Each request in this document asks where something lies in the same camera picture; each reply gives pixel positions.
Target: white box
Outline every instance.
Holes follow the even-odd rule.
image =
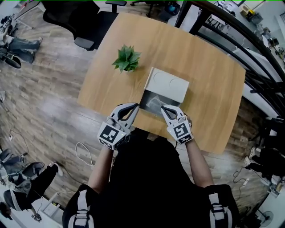
[[[182,103],[188,85],[188,81],[152,67],[144,89]]]

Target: equipment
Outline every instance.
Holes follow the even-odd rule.
[[[187,116],[179,107],[172,105],[161,106],[161,113],[168,125],[167,131],[180,144],[192,140],[192,124],[188,122]]]
[[[98,132],[98,139],[104,146],[116,150],[118,145],[125,141],[130,134],[130,126],[138,114],[139,105],[128,103],[118,105],[106,122],[103,122]]]

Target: black shirt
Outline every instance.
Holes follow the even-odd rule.
[[[79,191],[87,189],[87,206],[95,227],[152,225],[210,227],[209,194],[217,192],[229,206],[236,224],[238,210],[228,185],[206,188],[194,185],[173,145],[164,138],[155,141],[133,137],[118,148],[110,182],[101,194],[81,185],[63,213],[63,227],[77,212]]]
[[[28,200],[27,195],[25,193],[16,192],[16,191],[13,191],[13,192],[15,194],[17,203],[22,211],[32,209],[32,205],[30,201]],[[9,207],[15,209],[10,190],[7,190],[4,192],[4,200]]]

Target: fan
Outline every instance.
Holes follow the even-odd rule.
[[[268,226],[271,221],[273,220],[273,213],[271,211],[267,211],[267,212],[264,212],[262,213],[260,210],[258,210],[260,213],[261,213],[261,224],[260,226],[261,227],[266,227]]]

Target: metal railing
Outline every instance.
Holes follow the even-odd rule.
[[[175,27],[179,28],[190,9],[191,5],[195,5],[200,8],[201,12],[192,26],[189,33],[197,35],[202,39],[212,43],[213,45],[219,47],[223,51],[229,53],[232,57],[236,58],[241,64],[243,64],[247,70],[245,74],[245,83],[252,89],[251,93],[258,93],[277,113],[279,116],[285,116],[285,73],[277,60],[271,54],[269,48],[267,48],[263,41],[261,41],[251,30],[249,30],[244,24],[237,20],[233,15],[224,11],[223,9],[215,6],[207,1],[184,1],[179,12]],[[275,81],[268,70],[242,45],[240,45],[236,40],[223,33],[214,26],[206,23],[211,15],[215,15],[220,18],[226,24],[234,28],[239,32],[244,38],[246,38],[250,43],[252,43],[258,51],[268,60],[271,66],[275,69],[276,73],[279,75],[281,82]],[[221,43],[215,41],[214,39],[208,37],[207,35],[199,32],[200,28],[204,26],[209,30],[217,33],[224,39],[231,42],[233,45],[238,47],[242,52],[244,52],[250,59],[252,59],[269,77],[264,77],[260,75],[249,63],[244,59],[239,57],[233,51],[222,45]]]

